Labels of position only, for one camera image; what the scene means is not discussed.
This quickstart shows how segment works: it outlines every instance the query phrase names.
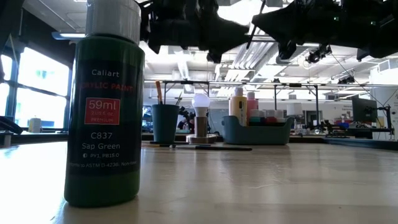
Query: computer monitor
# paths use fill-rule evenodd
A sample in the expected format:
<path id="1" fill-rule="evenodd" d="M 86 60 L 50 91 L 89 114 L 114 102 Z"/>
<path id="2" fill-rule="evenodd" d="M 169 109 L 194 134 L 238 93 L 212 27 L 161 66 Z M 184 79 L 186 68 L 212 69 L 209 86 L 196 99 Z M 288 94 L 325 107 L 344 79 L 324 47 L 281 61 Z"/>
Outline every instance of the computer monitor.
<path id="1" fill-rule="evenodd" d="M 353 102 L 354 121 L 376 122 L 377 120 L 376 101 L 353 98 L 352 102 Z"/>

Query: desk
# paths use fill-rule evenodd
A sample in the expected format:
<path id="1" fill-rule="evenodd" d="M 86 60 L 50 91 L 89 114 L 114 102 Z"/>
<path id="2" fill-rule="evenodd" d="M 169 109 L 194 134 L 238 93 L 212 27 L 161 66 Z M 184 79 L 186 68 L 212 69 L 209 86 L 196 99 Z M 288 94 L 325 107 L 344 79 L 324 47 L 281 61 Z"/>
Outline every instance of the desk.
<path id="1" fill-rule="evenodd" d="M 138 197 L 79 209 L 63 199 L 66 143 L 0 150 L 0 223 L 396 223 L 398 154 L 327 144 L 251 152 L 142 150 Z"/>

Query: bottle label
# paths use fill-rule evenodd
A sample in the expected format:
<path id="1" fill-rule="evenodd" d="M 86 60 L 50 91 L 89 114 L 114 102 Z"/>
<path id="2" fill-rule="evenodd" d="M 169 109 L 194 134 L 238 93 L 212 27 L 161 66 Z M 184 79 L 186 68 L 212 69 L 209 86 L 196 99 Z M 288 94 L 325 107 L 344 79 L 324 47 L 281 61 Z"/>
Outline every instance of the bottle label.
<path id="1" fill-rule="evenodd" d="M 112 175 L 139 170 L 142 69 L 117 61 L 76 65 L 68 140 L 74 175 Z"/>

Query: lamp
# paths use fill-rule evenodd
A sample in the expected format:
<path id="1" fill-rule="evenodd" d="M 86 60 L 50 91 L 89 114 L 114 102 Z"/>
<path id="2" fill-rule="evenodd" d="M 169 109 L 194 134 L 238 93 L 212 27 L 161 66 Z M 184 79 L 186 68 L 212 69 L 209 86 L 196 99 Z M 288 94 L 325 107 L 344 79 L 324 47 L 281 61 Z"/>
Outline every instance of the lamp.
<path id="1" fill-rule="evenodd" d="M 291 103 L 287 105 L 287 116 L 294 118 L 294 133 L 297 134 L 297 120 L 296 118 L 303 115 L 303 108 L 301 103 Z"/>
<path id="2" fill-rule="evenodd" d="M 197 93 L 192 99 L 192 106 L 195 109 L 195 134 L 187 136 L 187 142 L 193 144 L 213 143 L 216 136 L 207 134 L 207 109 L 210 106 L 210 99 L 202 93 Z"/>

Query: red label patch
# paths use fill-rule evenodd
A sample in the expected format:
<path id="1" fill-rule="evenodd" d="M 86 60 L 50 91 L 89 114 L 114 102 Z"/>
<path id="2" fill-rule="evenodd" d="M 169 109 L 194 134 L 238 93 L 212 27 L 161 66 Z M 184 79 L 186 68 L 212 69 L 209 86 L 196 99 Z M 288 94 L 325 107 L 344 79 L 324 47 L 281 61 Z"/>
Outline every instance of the red label patch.
<path id="1" fill-rule="evenodd" d="M 119 125 L 120 100 L 86 98 L 85 124 Z"/>

